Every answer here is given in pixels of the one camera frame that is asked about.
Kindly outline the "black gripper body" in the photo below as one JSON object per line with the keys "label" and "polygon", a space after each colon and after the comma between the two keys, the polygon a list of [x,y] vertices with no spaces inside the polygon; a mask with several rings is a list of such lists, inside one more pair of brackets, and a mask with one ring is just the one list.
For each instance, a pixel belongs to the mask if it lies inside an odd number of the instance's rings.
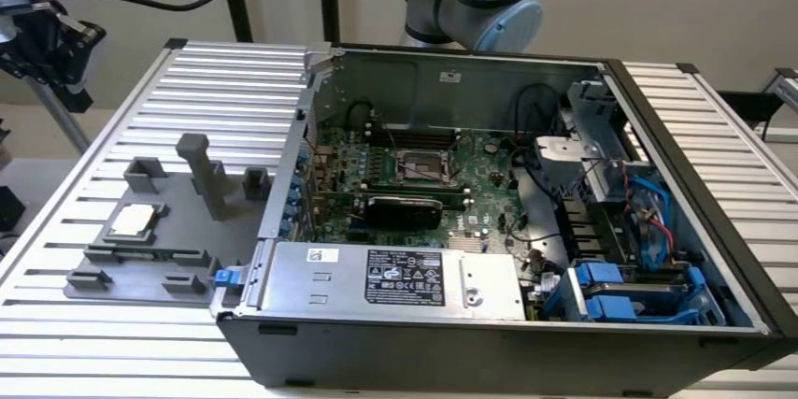
{"label": "black gripper body", "polygon": [[33,10],[31,5],[1,2],[1,70],[14,78],[64,86],[55,62],[63,28],[56,14],[67,9],[59,1],[48,3],[49,7]]}

